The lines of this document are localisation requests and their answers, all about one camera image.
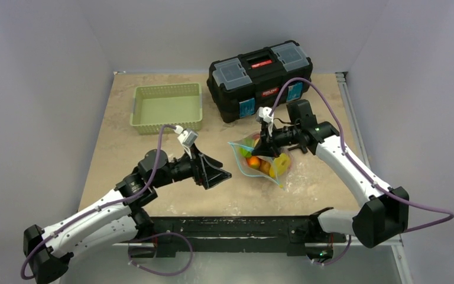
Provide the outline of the clear zip top bag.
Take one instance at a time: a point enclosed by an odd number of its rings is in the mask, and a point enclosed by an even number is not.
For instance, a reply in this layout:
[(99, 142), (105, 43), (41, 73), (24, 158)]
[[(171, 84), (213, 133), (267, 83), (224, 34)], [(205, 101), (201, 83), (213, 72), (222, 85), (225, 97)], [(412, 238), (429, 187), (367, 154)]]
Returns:
[(252, 152), (260, 141), (259, 133), (230, 141), (239, 171), (250, 178), (265, 178), (286, 191), (287, 179), (294, 166), (294, 157), (287, 149), (281, 149), (278, 157), (256, 156)]

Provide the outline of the orange fake fruit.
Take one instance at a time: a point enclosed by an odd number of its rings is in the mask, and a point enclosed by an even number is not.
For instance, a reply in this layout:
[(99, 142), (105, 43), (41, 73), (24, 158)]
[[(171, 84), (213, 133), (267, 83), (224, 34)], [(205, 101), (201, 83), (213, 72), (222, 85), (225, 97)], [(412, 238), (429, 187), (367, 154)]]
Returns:
[(261, 166), (261, 159), (257, 156), (251, 156), (246, 158), (247, 165), (255, 170), (258, 170)]

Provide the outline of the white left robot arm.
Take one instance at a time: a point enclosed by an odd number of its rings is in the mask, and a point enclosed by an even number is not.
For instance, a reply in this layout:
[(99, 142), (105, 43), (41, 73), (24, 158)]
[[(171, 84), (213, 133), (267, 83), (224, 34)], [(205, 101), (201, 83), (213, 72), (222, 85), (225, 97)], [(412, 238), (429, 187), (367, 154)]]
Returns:
[(172, 160), (159, 147), (150, 150), (129, 175), (95, 203), (56, 224), (28, 227), (20, 276), (36, 283), (52, 283), (75, 259), (92, 249), (132, 240), (149, 240), (157, 245), (169, 232), (157, 232), (144, 210), (157, 199), (157, 188), (193, 179), (195, 184), (211, 189), (231, 176), (222, 162), (203, 154), (195, 145)]

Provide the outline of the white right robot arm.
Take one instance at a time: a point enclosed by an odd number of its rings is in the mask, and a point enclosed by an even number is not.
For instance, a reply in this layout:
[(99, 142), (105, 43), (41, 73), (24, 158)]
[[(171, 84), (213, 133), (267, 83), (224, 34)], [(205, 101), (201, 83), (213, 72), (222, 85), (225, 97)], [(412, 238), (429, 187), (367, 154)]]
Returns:
[(274, 126), (269, 107), (261, 107), (256, 121), (261, 124), (254, 156), (280, 157), (283, 147), (311, 152), (325, 162), (353, 194), (358, 212), (326, 208), (311, 216), (308, 232), (312, 239), (324, 240), (331, 233), (356, 237), (365, 247), (398, 235), (408, 227), (409, 194), (402, 187), (392, 188), (376, 177), (345, 144), (340, 132), (328, 121), (318, 122), (310, 102), (304, 99), (287, 105), (291, 124)]

